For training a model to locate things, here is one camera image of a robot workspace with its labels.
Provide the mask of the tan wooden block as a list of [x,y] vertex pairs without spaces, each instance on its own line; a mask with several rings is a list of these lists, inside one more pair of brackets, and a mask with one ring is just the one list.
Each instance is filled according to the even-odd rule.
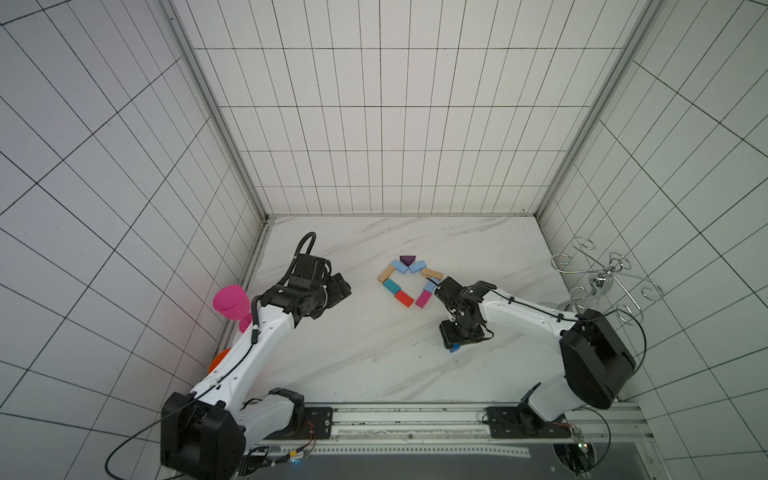
[[377,280],[378,280],[380,283],[384,283],[384,282],[386,282],[386,281],[387,281],[387,280],[390,278],[390,276],[392,275],[392,273],[393,273],[394,271],[395,271],[395,267],[394,267],[393,265],[388,265],[388,266],[387,266],[387,267],[386,267],[386,268],[385,268],[385,269],[384,269],[384,270],[383,270],[383,271],[382,271],[382,272],[379,274],[379,276],[377,277]]
[[438,282],[441,282],[444,278],[444,275],[440,272],[437,272],[435,270],[424,268],[420,271],[421,275],[427,278],[435,279]]

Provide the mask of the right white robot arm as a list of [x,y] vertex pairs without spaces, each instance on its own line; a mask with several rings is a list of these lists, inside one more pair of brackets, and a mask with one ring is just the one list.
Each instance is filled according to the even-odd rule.
[[490,327],[497,325],[538,341],[561,359],[560,372],[531,387],[510,414],[487,414],[490,424],[503,429],[534,436],[575,409],[607,410],[637,369],[601,312],[547,308],[503,292],[492,283],[463,286],[451,277],[435,285],[434,296],[449,314],[439,331],[450,351],[491,340]]

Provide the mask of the purple pentagon block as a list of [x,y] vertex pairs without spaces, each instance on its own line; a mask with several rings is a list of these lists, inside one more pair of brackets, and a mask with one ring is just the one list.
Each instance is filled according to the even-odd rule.
[[414,255],[401,255],[399,261],[406,266],[410,266],[416,261],[416,257]]

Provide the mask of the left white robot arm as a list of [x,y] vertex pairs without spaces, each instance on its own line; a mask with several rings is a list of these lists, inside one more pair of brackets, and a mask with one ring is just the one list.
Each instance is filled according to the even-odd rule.
[[246,400],[269,355],[304,318],[317,319],[351,293],[329,260],[297,253],[281,280],[251,302],[249,332],[190,393],[172,394],[160,422],[160,463],[194,479],[229,479],[248,448],[270,435],[299,432],[304,398],[273,389]]

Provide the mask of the red block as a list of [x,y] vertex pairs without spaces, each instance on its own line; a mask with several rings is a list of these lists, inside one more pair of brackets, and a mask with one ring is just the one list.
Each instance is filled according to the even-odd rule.
[[395,294],[395,298],[397,299],[398,302],[400,302],[406,308],[410,308],[414,303],[414,299],[402,290],[399,290]]

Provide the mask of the magenta block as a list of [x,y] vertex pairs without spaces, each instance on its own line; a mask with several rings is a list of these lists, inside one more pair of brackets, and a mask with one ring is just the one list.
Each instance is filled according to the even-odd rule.
[[432,293],[430,291],[423,290],[419,297],[415,300],[415,305],[419,308],[424,308],[431,298]]

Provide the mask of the teal block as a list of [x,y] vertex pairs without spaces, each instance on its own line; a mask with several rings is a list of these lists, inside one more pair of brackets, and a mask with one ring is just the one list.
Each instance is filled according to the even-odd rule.
[[397,295],[401,291],[401,287],[391,279],[386,279],[383,286],[393,295]]

